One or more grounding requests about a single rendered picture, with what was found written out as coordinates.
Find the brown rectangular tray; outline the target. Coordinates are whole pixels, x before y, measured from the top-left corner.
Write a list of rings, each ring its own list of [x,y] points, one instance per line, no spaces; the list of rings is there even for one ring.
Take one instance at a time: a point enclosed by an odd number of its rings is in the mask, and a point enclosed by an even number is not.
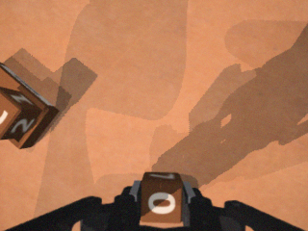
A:
[[[42,112],[21,139],[9,140],[18,149],[32,147],[59,110],[25,83],[3,63],[0,63],[0,87],[18,90],[35,103]]]

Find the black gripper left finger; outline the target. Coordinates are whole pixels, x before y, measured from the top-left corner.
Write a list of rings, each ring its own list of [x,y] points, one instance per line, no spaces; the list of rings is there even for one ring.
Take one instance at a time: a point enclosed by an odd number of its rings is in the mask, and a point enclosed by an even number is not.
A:
[[[141,231],[141,180],[125,187],[113,203],[84,197],[4,231],[72,231],[78,221],[80,231]]]

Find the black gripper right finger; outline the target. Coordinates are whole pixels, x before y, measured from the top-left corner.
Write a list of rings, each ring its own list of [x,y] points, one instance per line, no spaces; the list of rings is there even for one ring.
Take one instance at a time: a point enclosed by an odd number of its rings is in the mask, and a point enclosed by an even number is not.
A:
[[[238,200],[225,201],[224,208],[212,206],[210,198],[183,182],[182,221],[190,231],[245,231],[245,226],[253,231],[305,231]]]

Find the brown digit cube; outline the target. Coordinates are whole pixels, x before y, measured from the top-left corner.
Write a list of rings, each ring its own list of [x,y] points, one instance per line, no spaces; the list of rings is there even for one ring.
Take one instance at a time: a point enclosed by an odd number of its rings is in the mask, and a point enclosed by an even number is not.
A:
[[[22,92],[0,87],[0,141],[21,139],[41,112]]]
[[[183,182],[178,172],[149,172],[141,180],[141,222],[181,223]]]

